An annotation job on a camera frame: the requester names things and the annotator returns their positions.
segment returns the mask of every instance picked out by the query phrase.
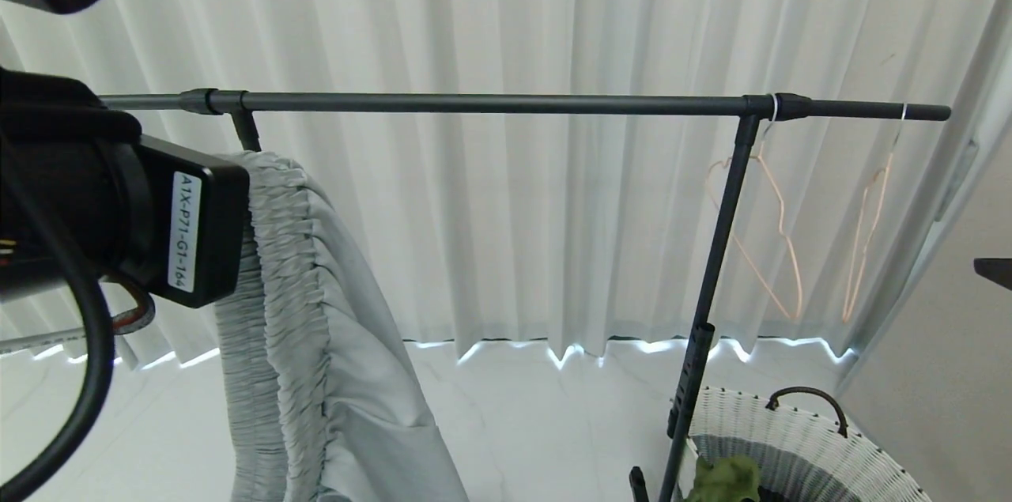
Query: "white curtain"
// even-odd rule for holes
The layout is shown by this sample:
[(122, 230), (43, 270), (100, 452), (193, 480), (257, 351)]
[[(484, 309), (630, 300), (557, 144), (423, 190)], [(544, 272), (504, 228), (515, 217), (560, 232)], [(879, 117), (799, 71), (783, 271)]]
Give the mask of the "white curtain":
[[(3, 4), (0, 60), (80, 78), (100, 94), (788, 91), (950, 104), (994, 1), (103, 0), (66, 18)], [(239, 149), (224, 117), (138, 116), (148, 134), (190, 148)], [(257, 121), (265, 149), (300, 160), (327, 189), (406, 338), (454, 339), (460, 353), (483, 338), (547, 338), (560, 355), (571, 344), (601, 353), (611, 336), (686, 333), (716, 214), (703, 180), (730, 155), (736, 122), (433, 113)], [(775, 124), (763, 152), (802, 272), (802, 316), (784, 317), (732, 246), (713, 307), (720, 333), (746, 349), (758, 336), (784, 336), (845, 350), (873, 284), (861, 285), (843, 323), (864, 185), (895, 143), (864, 278), (906, 275), (883, 263), (918, 188), (946, 186), (921, 182), (941, 131), (819, 117)], [(736, 231), (793, 311), (779, 205), (759, 164), (750, 173)], [(716, 195), (724, 177), (719, 168)], [(64, 294), (6, 306), (0, 328), (66, 328), (71, 303)], [(215, 346), (205, 314), (159, 304), (157, 328), (120, 346), (128, 359), (175, 350), (186, 361)]]

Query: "green cloth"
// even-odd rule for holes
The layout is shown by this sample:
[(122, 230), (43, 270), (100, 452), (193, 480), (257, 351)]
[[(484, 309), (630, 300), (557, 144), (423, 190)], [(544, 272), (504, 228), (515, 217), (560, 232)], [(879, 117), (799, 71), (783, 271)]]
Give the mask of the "green cloth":
[(696, 458), (696, 478), (685, 502), (759, 502), (759, 466), (741, 454), (710, 465)]

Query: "white marble floor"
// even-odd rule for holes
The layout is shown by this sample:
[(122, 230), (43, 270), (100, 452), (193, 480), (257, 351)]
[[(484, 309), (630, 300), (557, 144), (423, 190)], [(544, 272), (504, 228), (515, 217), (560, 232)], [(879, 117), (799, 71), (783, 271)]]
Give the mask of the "white marble floor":
[[(463, 362), (448, 344), (409, 350), (473, 502), (629, 500), (636, 465), (656, 491), (684, 342), (611, 342), (603, 358), (571, 350), (561, 362), (543, 343), (483, 343)], [(795, 385), (832, 391), (853, 359), (819, 342), (770, 340), (746, 358), (722, 341), (706, 384), (760, 395)], [(0, 479), (53, 436), (82, 373), (56, 357), (0, 360)], [(785, 403), (832, 414), (816, 398)], [(228, 500), (232, 465), (217, 358), (122, 370), (79, 454), (32, 500)]]

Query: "white label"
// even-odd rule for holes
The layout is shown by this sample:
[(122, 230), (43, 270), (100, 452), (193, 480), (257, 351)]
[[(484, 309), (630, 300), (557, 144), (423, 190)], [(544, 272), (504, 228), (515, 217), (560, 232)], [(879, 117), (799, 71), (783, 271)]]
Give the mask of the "white label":
[(177, 171), (172, 178), (169, 224), (169, 286), (193, 292), (196, 232), (200, 225), (200, 179)]

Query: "clothes rack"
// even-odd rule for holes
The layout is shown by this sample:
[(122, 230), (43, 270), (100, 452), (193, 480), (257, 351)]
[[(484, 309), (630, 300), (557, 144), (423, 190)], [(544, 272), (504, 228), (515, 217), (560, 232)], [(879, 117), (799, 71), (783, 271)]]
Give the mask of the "clothes rack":
[[(675, 399), (668, 413), (667, 434), (671, 449), (658, 502), (670, 502), (676, 488), (682, 451), (706, 368), (706, 355), (714, 328), (709, 312), (716, 292), (721, 265), (731, 239), (738, 199), (745, 181), (749, 156), (759, 123), (798, 117), (875, 117), (943, 121), (949, 106), (913, 103), (821, 101), (791, 92), (741, 97), (667, 97), (611, 95), (434, 95), (373, 94), (372, 92), (247, 92), (195, 88), (166, 95), (111, 95), (101, 97), (117, 110), (188, 110), (205, 115), (229, 115), (245, 150), (261, 150), (253, 113), (256, 110), (288, 112), (431, 112), (431, 113), (593, 113), (594, 115), (705, 115), (738, 117), (735, 149), (706, 258), (688, 346), (682, 360)], [(640, 467), (629, 473), (635, 502), (649, 502)]]

